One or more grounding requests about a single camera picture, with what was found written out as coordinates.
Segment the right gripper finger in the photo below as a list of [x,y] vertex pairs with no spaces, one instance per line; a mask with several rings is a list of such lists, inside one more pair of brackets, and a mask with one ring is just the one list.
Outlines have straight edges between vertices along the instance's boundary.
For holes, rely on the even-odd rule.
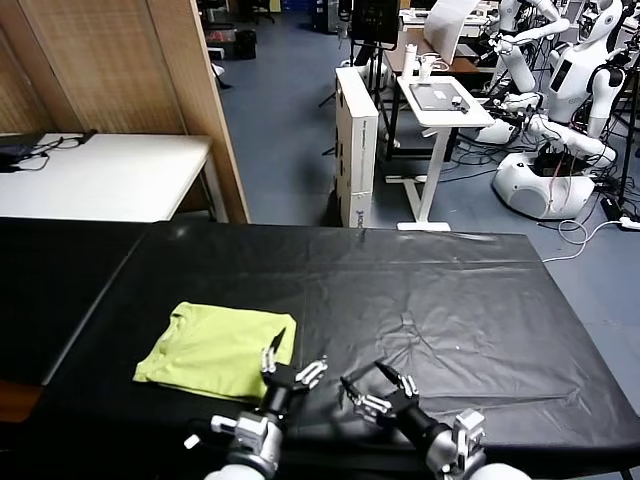
[[363,394],[347,378],[341,378],[340,381],[347,398],[353,405],[354,413],[367,422],[376,424],[391,412],[392,405],[389,401],[370,394]]
[[417,395],[417,386],[411,375],[403,375],[392,366],[380,361],[376,361],[375,365],[383,376],[401,390],[406,397],[412,398]]

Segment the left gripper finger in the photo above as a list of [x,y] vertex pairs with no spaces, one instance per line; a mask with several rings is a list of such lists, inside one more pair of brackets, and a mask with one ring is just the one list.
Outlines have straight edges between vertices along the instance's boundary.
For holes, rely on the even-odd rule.
[[310,391],[323,378],[328,369],[325,357],[316,359],[295,374],[294,389],[296,391]]
[[276,372],[276,354],[279,346],[286,333],[286,328],[283,328],[271,341],[271,343],[261,350],[261,372],[262,373],[275,373]]

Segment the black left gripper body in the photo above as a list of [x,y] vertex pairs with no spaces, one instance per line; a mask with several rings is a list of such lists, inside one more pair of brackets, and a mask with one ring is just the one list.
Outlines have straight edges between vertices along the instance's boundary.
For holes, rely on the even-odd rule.
[[296,379],[297,372],[292,368],[278,368],[273,373],[263,375],[266,393],[262,399],[262,411],[268,413],[287,413],[294,398],[306,391],[306,385]]

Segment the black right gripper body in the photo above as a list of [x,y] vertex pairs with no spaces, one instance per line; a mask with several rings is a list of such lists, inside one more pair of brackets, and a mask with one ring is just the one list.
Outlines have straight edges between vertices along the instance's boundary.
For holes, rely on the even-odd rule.
[[415,397],[393,396],[389,401],[397,428],[411,443],[431,443],[440,433],[439,422],[420,408]]

